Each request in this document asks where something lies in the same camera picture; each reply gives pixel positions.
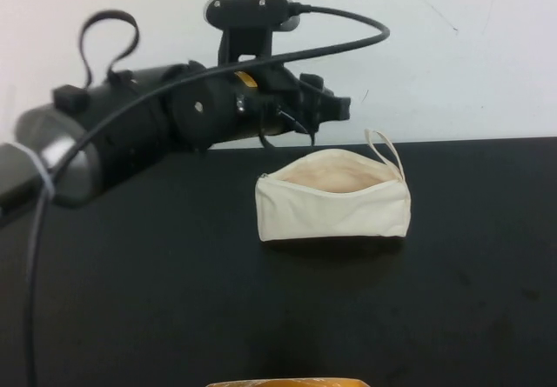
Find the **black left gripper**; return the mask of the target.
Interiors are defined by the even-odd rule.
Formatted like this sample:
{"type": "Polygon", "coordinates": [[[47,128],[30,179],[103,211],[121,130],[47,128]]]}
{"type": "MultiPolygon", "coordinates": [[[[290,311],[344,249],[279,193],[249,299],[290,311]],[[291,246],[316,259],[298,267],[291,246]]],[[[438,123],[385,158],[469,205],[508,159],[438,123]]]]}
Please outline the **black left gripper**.
{"type": "Polygon", "coordinates": [[[318,124],[350,119],[350,97],[336,97],[323,77],[296,76],[283,66],[234,73],[235,138],[268,137],[291,131],[314,137],[318,124]]]}

